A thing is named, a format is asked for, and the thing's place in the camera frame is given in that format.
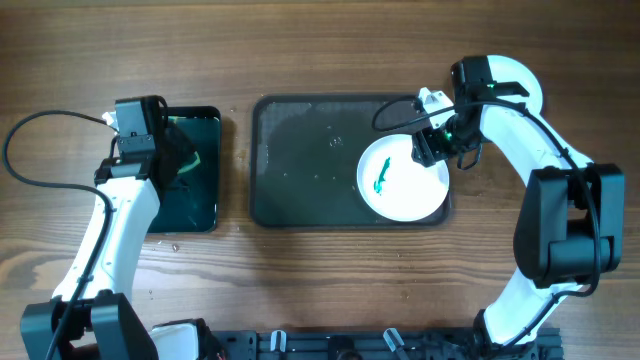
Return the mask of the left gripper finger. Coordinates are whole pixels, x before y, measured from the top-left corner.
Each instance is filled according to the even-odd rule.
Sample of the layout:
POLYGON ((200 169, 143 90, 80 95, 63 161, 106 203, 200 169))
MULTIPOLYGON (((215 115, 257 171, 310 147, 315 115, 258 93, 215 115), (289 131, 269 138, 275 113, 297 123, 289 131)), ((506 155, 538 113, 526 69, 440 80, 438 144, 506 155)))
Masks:
POLYGON ((178 164, 174 161, 161 162, 159 165, 159 191, 185 191, 189 185, 182 179, 182 174, 187 172, 191 164, 184 162, 178 164))
POLYGON ((169 122, 163 131, 162 158, 190 160, 195 153, 195 145, 188 136, 175 123, 169 122))

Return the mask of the green yellow sponge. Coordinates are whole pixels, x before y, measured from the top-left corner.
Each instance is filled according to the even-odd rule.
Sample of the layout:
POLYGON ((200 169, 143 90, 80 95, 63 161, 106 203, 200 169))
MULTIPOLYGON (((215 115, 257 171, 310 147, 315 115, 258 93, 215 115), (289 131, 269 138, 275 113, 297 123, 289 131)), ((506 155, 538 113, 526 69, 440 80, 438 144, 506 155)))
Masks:
MULTIPOLYGON (((169 121, 178 125, 180 122, 186 121, 186 117, 178 117, 178 116, 170 116, 169 121)), ((198 151, 195 149, 194 145, 191 145, 191 150, 188 159, 182 164, 181 168, 178 170, 178 174, 184 174, 192 171, 194 168, 199 166, 201 163, 201 158, 198 151)))

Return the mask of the white plate top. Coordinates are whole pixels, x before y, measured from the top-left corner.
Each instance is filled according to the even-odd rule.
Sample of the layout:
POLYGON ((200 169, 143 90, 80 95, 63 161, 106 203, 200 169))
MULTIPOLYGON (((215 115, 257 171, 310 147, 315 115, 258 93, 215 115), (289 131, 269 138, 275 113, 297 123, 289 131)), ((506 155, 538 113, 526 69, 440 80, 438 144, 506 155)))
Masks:
POLYGON ((503 55, 483 55, 465 57, 463 64, 468 81, 491 84, 498 99, 525 103, 531 113, 542 112, 541 85, 521 62, 503 55))

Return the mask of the white plate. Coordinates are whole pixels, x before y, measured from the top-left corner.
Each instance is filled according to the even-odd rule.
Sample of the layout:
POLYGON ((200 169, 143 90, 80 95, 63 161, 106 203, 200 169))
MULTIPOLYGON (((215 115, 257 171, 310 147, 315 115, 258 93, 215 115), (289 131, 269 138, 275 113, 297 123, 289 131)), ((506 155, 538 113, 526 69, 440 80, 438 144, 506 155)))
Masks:
POLYGON ((412 159, 412 138, 406 134, 381 137, 369 145, 356 170, 358 191, 378 215, 397 222, 414 222, 436 213, 449 195, 447 163, 430 166, 412 159))
POLYGON ((498 99, 525 103, 531 113, 542 112, 541 85, 521 62, 503 55, 483 55, 465 57, 463 64, 468 81, 491 84, 498 99))

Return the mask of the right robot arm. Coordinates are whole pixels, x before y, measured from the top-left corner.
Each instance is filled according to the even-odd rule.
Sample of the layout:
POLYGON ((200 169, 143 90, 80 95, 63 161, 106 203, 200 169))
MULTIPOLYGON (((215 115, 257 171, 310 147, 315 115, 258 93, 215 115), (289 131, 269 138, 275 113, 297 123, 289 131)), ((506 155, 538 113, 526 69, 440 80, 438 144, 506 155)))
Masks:
POLYGON ((625 178, 569 145, 543 118, 539 80, 502 55, 468 56, 451 67, 454 97, 426 88, 416 104, 426 126, 412 136, 415 162, 429 167, 494 144, 526 190, 513 251, 516 270, 479 314, 499 351, 532 342, 569 297, 592 295, 622 256, 625 178))

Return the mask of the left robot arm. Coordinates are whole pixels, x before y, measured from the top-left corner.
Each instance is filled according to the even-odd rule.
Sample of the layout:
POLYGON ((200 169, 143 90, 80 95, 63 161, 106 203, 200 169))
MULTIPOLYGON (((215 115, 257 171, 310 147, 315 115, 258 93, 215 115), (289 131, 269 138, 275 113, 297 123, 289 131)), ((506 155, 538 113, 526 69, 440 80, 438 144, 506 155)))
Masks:
POLYGON ((186 136, 158 95, 121 99, 111 124, 119 154, 102 161, 96 197, 71 268, 52 298, 25 308, 20 331, 32 359, 156 359, 130 297, 142 244, 189 158, 186 136))

